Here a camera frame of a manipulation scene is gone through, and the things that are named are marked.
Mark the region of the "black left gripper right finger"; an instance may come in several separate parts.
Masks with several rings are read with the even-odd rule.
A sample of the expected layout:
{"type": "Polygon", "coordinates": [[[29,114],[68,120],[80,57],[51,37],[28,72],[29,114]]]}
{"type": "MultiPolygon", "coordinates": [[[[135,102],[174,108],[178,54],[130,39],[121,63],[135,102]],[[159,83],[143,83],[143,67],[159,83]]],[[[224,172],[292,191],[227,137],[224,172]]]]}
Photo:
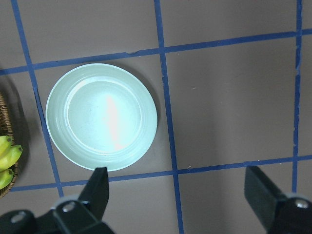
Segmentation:
{"type": "Polygon", "coordinates": [[[245,171],[244,196],[268,234],[310,234],[312,201],[284,193],[257,166],[245,171]]]}

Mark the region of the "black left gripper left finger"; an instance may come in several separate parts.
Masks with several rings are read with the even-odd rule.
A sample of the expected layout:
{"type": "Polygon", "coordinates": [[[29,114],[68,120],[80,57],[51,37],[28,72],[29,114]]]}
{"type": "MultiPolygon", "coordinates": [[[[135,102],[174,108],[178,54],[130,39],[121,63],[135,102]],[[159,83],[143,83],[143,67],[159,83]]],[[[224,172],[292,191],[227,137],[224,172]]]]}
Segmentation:
{"type": "Polygon", "coordinates": [[[109,200],[106,167],[96,168],[77,196],[67,196],[54,207],[54,220],[62,234],[107,234],[102,221],[109,200]]]}

